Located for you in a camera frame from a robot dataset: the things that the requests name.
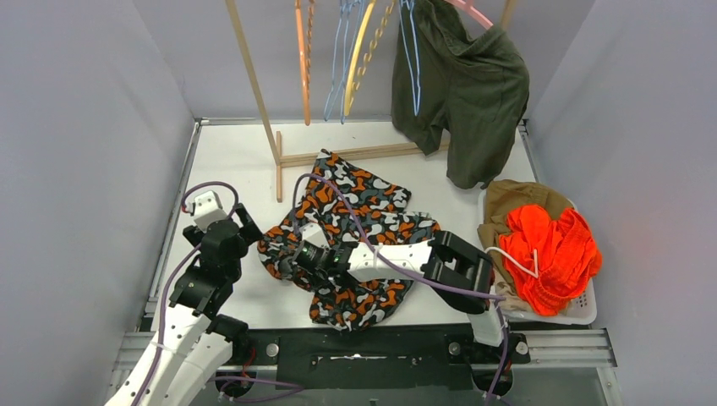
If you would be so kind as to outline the orange camouflage print shorts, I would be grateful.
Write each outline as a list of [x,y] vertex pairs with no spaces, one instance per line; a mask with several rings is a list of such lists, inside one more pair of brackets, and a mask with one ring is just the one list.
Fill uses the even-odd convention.
[[354,166],[335,152],[321,151],[311,178],[293,211],[263,234],[257,244],[262,266],[275,279],[288,280],[311,292],[309,318],[341,332],[358,332],[391,316],[412,282],[379,279],[343,282],[313,276],[301,266],[281,270],[301,241],[300,228],[321,227],[330,247],[368,239],[374,246],[413,244],[430,239],[440,229],[430,214],[408,211],[411,191]]

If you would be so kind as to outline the light blue wire hanger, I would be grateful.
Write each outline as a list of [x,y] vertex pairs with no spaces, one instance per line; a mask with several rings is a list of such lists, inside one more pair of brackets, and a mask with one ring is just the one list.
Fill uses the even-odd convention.
[[337,4],[338,21],[331,55],[331,85],[323,110],[323,119],[325,122],[331,119],[336,105],[339,106],[340,114],[342,114],[342,102],[339,101],[339,98],[344,95],[346,86],[345,71],[348,68],[348,63],[346,62],[346,43],[348,40],[348,28],[350,26],[350,15],[353,11],[354,1],[340,0]]

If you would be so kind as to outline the wooden clothes hanger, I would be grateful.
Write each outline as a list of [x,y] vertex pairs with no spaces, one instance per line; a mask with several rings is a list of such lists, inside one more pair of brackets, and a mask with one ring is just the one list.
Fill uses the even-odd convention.
[[297,29],[298,42],[298,60],[299,73],[302,86],[302,103],[304,112],[304,124],[311,124],[311,106],[310,106],[310,69],[311,69],[311,51],[313,39],[313,26],[315,16],[315,0],[309,0],[306,9],[307,18],[304,18],[304,8],[301,0],[296,0],[294,4],[295,22]]

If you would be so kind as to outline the cream wooden hanger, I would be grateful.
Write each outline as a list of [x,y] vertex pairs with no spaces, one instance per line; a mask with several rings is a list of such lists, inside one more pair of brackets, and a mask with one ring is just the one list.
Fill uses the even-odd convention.
[[379,25],[375,28],[374,33],[367,36],[369,31],[369,23],[374,15],[377,1],[363,1],[363,12],[358,20],[358,28],[356,29],[355,41],[350,53],[350,61],[348,71],[346,73],[345,91],[342,102],[342,120],[348,118],[353,109],[355,96],[361,86],[361,81],[366,75],[369,63],[371,62],[378,43],[381,40],[393,10],[397,5],[397,1],[390,1],[383,15],[380,18]]

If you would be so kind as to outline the olive brown shorts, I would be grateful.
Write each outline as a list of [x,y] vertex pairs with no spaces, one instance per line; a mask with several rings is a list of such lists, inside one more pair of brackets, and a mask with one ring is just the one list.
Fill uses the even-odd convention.
[[500,180],[488,189],[488,215],[504,230],[498,238],[500,252],[512,283],[548,282],[568,271],[556,265],[576,207],[560,192],[536,182]]

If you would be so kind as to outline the beige shorts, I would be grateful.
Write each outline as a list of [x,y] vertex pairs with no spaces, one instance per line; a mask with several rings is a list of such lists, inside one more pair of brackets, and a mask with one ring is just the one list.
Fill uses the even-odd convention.
[[502,310],[509,311],[530,311],[532,308],[529,303],[521,299],[515,288],[508,282],[497,280],[494,284],[495,293],[504,298],[500,302]]

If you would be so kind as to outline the red orange shorts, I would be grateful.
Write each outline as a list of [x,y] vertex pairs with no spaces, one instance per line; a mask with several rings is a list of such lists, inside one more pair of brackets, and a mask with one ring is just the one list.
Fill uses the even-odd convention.
[[575,209],[554,219],[541,206],[520,206],[507,214],[506,225],[508,233],[498,237],[499,263],[537,315],[558,315],[599,273],[602,254]]

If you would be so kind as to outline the white plastic basket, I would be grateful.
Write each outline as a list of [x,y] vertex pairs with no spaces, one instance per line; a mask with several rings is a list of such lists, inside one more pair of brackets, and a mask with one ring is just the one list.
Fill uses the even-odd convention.
[[[481,223],[478,228],[479,241],[487,251],[491,260],[495,262],[494,272],[495,279],[491,292],[495,293],[494,284],[497,280],[503,280],[510,283],[512,286],[511,275],[506,271],[505,258],[504,256],[492,249],[497,247],[498,249],[498,238],[501,235],[501,231],[504,227],[501,225],[494,224],[488,215],[488,192],[481,191],[479,194],[479,209],[481,214]],[[594,295],[594,287],[592,281],[588,282],[588,286],[578,297],[572,299],[567,307],[560,310],[557,315],[539,315],[534,312],[533,308],[530,311],[509,311],[501,310],[503,315],[509,321],[528,322],[537,321],[545,323],[553,323],[559,325],[580,325],[587,326],[592,323],[597,317],[597,304]]]

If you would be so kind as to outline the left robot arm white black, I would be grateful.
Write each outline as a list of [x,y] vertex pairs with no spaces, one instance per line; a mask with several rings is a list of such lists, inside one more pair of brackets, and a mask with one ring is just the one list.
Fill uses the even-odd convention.
[[189,227],[185,235],[194,248],[158,308],[157,331],[109,405],[189,405],[220,366],[249,352],[247,324],[220,309],[260,230],[237,203],[226,217],[205,229]]

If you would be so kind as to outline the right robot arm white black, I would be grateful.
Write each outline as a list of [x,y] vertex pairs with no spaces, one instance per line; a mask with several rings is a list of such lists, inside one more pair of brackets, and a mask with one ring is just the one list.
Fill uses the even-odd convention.
[[344,242],[331,248],[315,235],[305,238],[282,267],[299,266],[311,277],[342,283],[371,280],[413,280],[434,289],[472,327],[477,353],[498,360],[509,349],[505,322],[498,315],[501,298],[490,291],[495,274],[491,258],[448,231],[431,239],[403,245]]

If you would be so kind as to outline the dark green patterned shorts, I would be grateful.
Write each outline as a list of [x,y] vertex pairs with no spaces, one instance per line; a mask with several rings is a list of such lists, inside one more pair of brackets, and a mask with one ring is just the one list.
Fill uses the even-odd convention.
[[417,1],[422,96],[413,115],[402,38],[391,82],[391,121],[425,155],[450,135],[446,176],[460,189],[487,186],[506,165],[529,98],[526,63],[507,33],[492,26],[471,37],[454,6]]

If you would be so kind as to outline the pink plastic hanger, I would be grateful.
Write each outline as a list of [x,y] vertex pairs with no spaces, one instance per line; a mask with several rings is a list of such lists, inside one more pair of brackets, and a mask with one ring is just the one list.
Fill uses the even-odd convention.
[[493,23],[475,7],[474,0],[446,0],[446,2],[463,11],[483,28],[488,30],[493,26]]

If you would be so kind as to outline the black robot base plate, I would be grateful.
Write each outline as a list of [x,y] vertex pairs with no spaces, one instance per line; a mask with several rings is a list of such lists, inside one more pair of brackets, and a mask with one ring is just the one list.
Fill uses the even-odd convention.
[[212,377],[221,399],[247,403],[261,389],[287,396],[305,390],[474,387],[504,396],[512,367],[531,360],[528,340],[511,332],[507,346],[476,343],[468,323],[329,328],[252,329]]

